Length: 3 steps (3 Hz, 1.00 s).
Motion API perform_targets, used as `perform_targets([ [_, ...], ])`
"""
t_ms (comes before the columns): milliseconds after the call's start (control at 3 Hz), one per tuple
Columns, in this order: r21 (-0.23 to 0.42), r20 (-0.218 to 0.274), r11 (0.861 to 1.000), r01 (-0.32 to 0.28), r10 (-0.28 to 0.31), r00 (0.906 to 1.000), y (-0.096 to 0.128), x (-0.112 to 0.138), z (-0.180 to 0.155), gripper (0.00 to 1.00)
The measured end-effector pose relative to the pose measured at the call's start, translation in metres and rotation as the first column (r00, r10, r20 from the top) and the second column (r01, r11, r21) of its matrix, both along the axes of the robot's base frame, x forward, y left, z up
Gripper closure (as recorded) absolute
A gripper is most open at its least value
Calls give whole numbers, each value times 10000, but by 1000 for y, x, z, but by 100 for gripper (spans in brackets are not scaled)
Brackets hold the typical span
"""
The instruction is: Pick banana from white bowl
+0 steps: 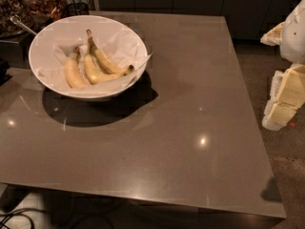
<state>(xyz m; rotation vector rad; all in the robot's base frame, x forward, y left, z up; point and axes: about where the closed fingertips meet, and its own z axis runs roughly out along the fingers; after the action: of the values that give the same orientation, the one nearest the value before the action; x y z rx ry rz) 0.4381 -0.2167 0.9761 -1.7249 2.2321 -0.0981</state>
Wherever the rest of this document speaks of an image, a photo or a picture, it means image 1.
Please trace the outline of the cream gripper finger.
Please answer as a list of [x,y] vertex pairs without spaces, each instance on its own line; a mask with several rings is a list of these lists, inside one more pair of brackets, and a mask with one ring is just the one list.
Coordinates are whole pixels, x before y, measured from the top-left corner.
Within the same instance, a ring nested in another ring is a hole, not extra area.
[[272,79],[262,126],[279,131],[305,103],[305,65],[294,63],[285,72],[276,71]]
[[282,44],[281,34],[283,26],[284,23],[281,22],[268,32],[264,33],[260,39],[260,42],[268,46],[280,46]]

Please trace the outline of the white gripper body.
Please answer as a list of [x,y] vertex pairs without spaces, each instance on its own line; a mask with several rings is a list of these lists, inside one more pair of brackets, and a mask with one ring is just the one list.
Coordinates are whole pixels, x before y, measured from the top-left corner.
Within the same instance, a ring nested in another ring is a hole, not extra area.
[[284,22],[280,54],[290,62],[305,63],[305,0],[299,2]]

